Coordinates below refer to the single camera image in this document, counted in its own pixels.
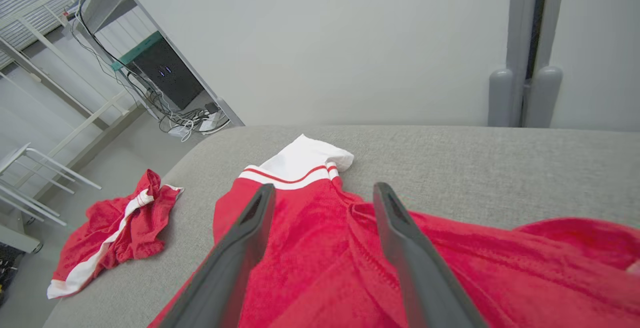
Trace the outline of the red shorts with white stripe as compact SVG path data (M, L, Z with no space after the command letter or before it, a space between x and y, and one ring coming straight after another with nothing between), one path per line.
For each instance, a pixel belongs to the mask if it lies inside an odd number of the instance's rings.
M162 183L155 171L147 170L130 195L87 208L87 220L62 246L46 297L75 295L103 271L162 252L165 242L160 233L169 225L170 213L183 191L183 187Z

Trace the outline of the white power strip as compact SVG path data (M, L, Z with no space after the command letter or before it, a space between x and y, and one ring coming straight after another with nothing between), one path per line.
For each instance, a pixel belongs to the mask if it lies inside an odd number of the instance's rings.
M226 124L228 118L222 110L210 113L198 126L198 132L204 135L213 134L216 130Z

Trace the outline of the white metal chair frame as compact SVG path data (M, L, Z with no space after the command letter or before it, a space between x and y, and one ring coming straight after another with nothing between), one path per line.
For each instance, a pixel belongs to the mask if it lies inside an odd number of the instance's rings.
M36 198L25 194L25 192L21 191L16 185L11 185L3 180L2 176L12 166L22 167L28 173L38 176L50 183L53 187L57 187L70 195L74 195L75 191L57 182L56 178L63 178L71 183L82 182L99 191L102 189L102 186L96 182L64 166L56 159L32 147L30 143L11 151L8 155L0 159L0 201L7 203L41 223L45 221L45 219L49 219L62 227L67 226L67 223L62 221L59 212L48 207L45 203L39 202Z

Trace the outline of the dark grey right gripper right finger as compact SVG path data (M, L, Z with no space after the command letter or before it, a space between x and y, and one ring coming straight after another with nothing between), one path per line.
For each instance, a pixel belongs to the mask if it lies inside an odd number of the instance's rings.
M382 252L397 271L409 328L489 328L390 184L375 183L373 207Z

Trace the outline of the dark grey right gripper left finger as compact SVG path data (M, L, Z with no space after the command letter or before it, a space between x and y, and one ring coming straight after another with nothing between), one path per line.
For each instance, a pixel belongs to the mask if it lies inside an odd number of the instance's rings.
M250 273L268 245L275 194L272 184L259 187L158 328L238 327Z

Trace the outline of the white metal rack frame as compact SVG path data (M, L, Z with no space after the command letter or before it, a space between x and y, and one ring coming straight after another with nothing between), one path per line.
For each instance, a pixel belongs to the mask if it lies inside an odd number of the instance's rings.
M79 26L68 32L71 7L46 35L20 19L36 37L22 50L0 38L0 159L30 142L68 162L138 107L123 79L88 51Z

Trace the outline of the black computer tower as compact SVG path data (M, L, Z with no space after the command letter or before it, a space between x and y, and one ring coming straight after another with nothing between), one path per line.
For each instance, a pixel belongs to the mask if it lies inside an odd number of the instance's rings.
M142 77L179 110L186 109L204 91L199 80L158 31L147 36L110 67L115 72L126 69L136 77Z

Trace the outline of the red shirt with white sleeves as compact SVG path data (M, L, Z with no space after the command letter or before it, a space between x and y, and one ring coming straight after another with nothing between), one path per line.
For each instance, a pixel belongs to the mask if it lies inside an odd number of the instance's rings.
M384 257L374 206L343 189L354 155L300 135L247 166L216 203L230 235L250 198L275 187L263 259L240 328L406 328L401 285ZM512 230L412 212L491 328L640 328L640 230L554 218Z

